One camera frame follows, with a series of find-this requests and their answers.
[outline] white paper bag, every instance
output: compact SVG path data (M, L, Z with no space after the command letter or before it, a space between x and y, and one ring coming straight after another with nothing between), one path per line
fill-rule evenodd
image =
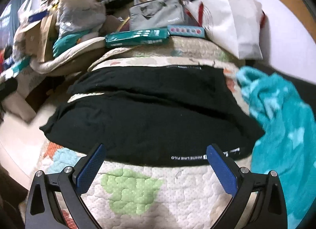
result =
M207 36L238 59L262 60L262 5L256 0L195 0L187 5Z

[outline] blue gripper pad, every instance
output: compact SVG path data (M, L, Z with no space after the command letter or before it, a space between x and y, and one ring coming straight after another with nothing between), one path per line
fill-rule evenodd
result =
M78 195L86 193L97 175L105 157L105 146L101 144L80 174L76 177L76 192Z
M206 156L225 192L233 197L237 193L237 179L212 145L206 149Z

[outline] red strap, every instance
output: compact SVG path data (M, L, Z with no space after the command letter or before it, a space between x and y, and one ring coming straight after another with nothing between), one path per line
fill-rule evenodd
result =
M203 10L204 10L204 5L201 2L198 8L198 23L200 27L202 27L202 24L203 24Z

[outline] window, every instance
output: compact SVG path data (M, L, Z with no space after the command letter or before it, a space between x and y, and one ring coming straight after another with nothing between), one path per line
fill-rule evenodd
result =
M0 16L0 48L4 48L8 42L10 36L10 13L11 4L7 5L2 15Z

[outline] white plastic bag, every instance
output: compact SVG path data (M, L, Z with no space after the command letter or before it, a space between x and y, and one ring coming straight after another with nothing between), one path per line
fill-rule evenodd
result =
M61 0L58 6L59 38L91 29L97 32L105 22L104 2Z
M25 56L25 32L21 31L27 26L29 16L33 14L31 5L32 0L25 0L18 10L20 26L13 38L12 58L14 61L19 61Z
M259 46L261 3L256 0L195 0L186 7L205 28L212 42L240 60L263 59Z

